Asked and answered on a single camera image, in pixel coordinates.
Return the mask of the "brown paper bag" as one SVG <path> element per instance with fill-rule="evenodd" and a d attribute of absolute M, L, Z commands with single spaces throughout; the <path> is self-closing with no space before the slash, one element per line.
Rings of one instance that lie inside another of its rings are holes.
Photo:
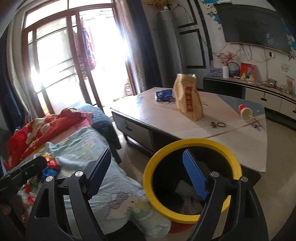
<path fill-rule="evenodd" d="M 194 74 L 178 73 L 173 85 L 177 109 L 192 121 L 198 121 L 204 117 L 196 84 L 197 78 Z"/>

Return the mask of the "blue tissue pack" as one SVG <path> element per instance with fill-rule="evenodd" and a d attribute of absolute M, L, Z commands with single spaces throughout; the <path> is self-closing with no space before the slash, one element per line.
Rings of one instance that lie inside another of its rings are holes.
<path fill-rule="evenodd" d="M 174 95 L 172 89 L 164 89 L 155 92 L 155 99 L 158 102 L 170 102 L 174 101 Z"/>

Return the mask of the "black white TV cabinet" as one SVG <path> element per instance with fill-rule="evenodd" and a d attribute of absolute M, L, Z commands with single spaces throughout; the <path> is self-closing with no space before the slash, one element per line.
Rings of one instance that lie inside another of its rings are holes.
<path fill-rule="evenodd" d="M 203 90 L 260 103 L 267 109 L 295 119 L 295 94 L 286 87 L 271 86 L 271 82 L 207 75 L 203 77 Z"/>

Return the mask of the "wall mounted television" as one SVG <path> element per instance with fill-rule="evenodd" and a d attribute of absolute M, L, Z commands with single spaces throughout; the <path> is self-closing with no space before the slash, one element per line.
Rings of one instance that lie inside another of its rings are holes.
<path fill-rule="evenodd" d="M 225 41 L 290 53 L 284 23 L 276 11 L 243 4 L 215 4 Z"/>

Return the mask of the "white coffee table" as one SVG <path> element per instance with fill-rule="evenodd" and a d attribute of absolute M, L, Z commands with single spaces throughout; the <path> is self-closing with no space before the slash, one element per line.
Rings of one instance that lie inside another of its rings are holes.
<path fill-rule="evenodd" d="M 267 166 L 267 126 L 264 107 L 244 99 L 200 92 L 204 117 L 192 121 L 173 102 L 160 103 L 152 88 L 122 98 L 111 107 L 113 119 L 124 137 L 154 154 L 174 141 L 204 138 L 227 147 L 246 168 L 264 173 Z M 239 105 L 253 111 L 253 119 L 240 117 Z"/>

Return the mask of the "red picture frame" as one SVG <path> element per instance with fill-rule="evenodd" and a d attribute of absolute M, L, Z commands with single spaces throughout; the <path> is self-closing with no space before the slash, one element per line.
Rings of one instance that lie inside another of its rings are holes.
<path fill-rule="evenodd" d="M 257 81 L 257 66 L 248 63 L 240 65 L 240 79 L 247 81 Z"/>

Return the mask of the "wooden sliding door frame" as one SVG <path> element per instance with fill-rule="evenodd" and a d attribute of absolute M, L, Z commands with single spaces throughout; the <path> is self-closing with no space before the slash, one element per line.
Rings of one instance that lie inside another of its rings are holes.
<path fill-rule="evenodd" d="M 22 55 L 37 116 L 136 94 L 114 1 L 46 1 L 25 13 Z"/>

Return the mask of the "white vase red flowers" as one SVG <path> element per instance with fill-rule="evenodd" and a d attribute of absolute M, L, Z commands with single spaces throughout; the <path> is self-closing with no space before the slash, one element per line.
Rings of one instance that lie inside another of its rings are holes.
<path fill-rule="evenodd" d="M 233 52 L 220 52 L 217 55 L 218 62 L 222 65 L 222 74 L 223 78 L 228 78 L 229 77 L 229 67 L 228 64 L 229 62 L 232 62 L 234 60 L 235 54 Z"/>

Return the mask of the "dark blue right curtain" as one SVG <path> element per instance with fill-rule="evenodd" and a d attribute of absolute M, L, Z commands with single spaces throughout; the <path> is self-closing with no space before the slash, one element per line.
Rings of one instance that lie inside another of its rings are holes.
<path fill-rule="evenodd" d="M 146 88 L 162 87 L 157 56 L 142 2 L 127 1 L 127 5 L 135 27 L 135 33 L 142 56 Z"/>

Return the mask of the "dark blue left curtain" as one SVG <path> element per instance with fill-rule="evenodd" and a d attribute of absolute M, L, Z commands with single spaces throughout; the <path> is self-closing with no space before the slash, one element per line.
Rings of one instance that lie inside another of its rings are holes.
<path fill-rule="evenodd" d="M 15 129 L 23 126 L 25 113 L 11 85 L 7 62 L 7 41 L 8 28 L 1 36 L 1 111 L 6 126 L 11 132 L 14 132 Z"/>

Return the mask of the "blue plastic bag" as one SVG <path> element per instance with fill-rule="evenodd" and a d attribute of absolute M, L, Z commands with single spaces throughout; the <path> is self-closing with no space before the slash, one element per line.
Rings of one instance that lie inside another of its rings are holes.
<path fill-rule="evenodd" d="M 46 180 L 47 177 L 49 176 L 53 176 L 53 177 L 56 177 L 58 174 L 57 171 L 47 167 L 45 168 L 43 171 L 42 171 L 42 181 L 44 182 Z"/>

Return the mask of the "red plastic bag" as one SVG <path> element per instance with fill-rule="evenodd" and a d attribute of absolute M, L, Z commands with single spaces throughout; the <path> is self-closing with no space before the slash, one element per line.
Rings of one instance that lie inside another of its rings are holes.
<path fill-rule="evenodd" d="M 47 167 L 48 168 L 50 168 L 50 169 L 59 169 L 60 168 L 60 164 L 58 163 L 58 161 L 55 160 L 54 157 L 47 156 L 47 155 L 43 155 L 43 157 L 47 161 Z"/>

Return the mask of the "dark blue curtain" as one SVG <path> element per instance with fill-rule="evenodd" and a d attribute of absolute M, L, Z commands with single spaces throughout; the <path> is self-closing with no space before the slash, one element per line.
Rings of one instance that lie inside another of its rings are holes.
<path fill-rule="evenodd" d="M 135 33 L 142 56 L 146 88 L 162 87 L 157 56 L 142 2 L 127 1 L 127 5 L 135 27 Z"/>
<path fill-rule="evenodd" d="M 11 85 L 7 62 L 7 41 L 8 28 L 1 36 L 1 111 L 6 126 L 11 132 L 14 132 L 15 129 L 23 126 L 25 113 Z"/>

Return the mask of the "red paper cup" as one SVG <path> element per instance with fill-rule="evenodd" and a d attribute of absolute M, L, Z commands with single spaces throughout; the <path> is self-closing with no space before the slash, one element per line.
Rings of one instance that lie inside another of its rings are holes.
<path fill-rule="evenodd" d="M 240 117 L 243 121 L 249 122 L 253 119 L 253 111 L 250 108 L 246 107 L 243 104 L 240 104 L 238 109 L 240 112 Z"/>

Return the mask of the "red floral quilt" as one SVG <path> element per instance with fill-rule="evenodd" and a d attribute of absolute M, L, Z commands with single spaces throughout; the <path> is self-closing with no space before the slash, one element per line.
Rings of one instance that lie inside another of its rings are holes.
<path fill-rule="evenodd" d="M 17 131 L 8 142 L 8 158 L 4 168 L 10 171 L 40 146 L 67 130 L 77 131 L 91 126 L 92 114 L 65 108 L 59 114 L 36 118 Z"/>

